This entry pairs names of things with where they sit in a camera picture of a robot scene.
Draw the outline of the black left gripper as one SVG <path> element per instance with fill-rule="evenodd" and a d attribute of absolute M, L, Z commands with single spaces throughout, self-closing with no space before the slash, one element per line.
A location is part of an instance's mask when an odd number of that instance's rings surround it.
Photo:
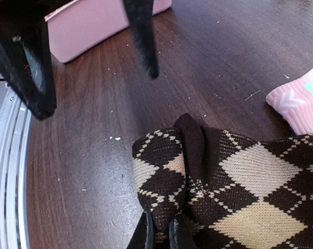
<path fill-rule="evenodd" d="M 0 73 L 35 118 L 57 107 L 45 16 L 70 1 L 0 1 Z"/>

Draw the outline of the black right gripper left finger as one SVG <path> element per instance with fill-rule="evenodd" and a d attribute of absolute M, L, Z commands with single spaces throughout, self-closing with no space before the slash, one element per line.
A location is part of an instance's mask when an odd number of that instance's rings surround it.
<path fill-rule="evenodd" d="M 127 249 L 153 249 L 154 223 L 149 209 L 143 211 Z"/>

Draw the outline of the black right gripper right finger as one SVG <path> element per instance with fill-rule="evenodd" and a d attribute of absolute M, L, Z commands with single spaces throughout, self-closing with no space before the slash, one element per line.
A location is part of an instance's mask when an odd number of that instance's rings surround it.
<path fill-rule="evenodd" d="M 171 249 L 197 249 L 181 217 L 175 217 L 169 224 L 169 245 Z"/>

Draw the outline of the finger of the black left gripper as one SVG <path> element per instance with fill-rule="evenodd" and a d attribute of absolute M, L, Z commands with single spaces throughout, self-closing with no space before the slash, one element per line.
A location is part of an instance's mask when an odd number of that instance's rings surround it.
<path fill-rule="evenodd" d="M 152 26 L 153 1 L 124 0 L 123 4 L 141 64 L 149 77 L 156 79 L 159 66 Z"/>

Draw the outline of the brown beige argyle sock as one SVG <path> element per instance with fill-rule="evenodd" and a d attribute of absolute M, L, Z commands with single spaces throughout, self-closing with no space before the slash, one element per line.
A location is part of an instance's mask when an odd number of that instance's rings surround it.
<path fill-rule="evenodd" d="M 197 248 L 313 248 L 313 134 L 259 142 L 184 114 L 132 157 L 153 248 L 170 248 L 175 217 Z"/>

